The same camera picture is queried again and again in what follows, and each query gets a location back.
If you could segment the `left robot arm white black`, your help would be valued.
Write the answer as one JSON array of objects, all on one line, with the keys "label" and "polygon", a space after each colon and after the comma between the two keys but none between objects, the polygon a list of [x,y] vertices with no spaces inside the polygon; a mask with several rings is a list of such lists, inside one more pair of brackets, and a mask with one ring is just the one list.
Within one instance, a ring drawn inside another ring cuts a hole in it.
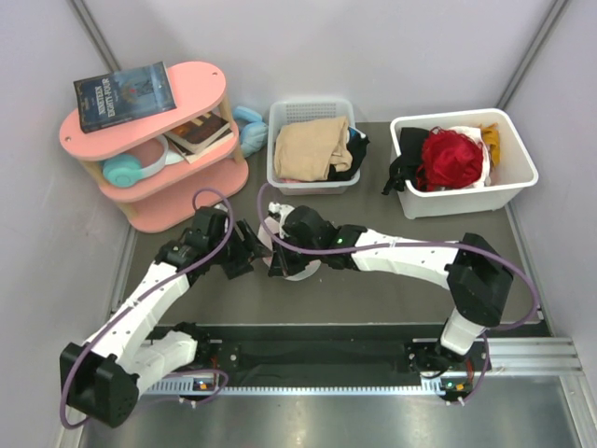
[{"label": "left robot arm white black", "polygon": [[84,343],[69,343],[60,354],[60,418],[75,409],[109,427],[132,414],[139,398],[177,369],[201,370],[212,349],[189,324],[180,324],[145,346],[165,312],[206,274],[219,266],[229,279],[253,270],[256,259],[270,257],[244,220],[217,207],[199,208],[181,236],[164,244],[140,284],[109,320]]}]

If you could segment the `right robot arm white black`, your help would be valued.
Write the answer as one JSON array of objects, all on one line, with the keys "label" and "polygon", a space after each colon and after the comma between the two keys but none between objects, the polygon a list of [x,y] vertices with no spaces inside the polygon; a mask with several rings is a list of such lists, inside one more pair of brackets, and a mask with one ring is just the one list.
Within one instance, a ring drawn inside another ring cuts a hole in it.
[{"label": "right robot arm white black", "polygon": [[272,251],[271,276],[302,279],[325,264],[407,276],[448,290],[454,309],[435,355],[449,370],[468,360],[473,342],[485,330],[500,326],[513,283],[511,268],[475,233],[460,242],[431,243],[359,225],[336,227],[311,207],[271,203],[258,237]]}]

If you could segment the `pink white mesh laundry bag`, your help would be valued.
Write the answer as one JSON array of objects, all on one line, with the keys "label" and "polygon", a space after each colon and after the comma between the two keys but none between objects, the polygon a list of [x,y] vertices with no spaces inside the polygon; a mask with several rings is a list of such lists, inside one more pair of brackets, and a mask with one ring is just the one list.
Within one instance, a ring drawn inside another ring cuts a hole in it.
[{"label": "pink white mesh laundry bag", "polygon": [[[265,223],[261,224],[258,229],[257,238],[259,241],[268,249],[273,250],[273,242],[269,234],[266,232],[266,229],[277,233],[280,230],[280,225],[273,217],[266,217]],[[319,260],[313,260],[305,268],[301,269],[294,275],[284,274],[283,279],[292,282],[305,280],[314,275],[320,267],[321,262]]]}]

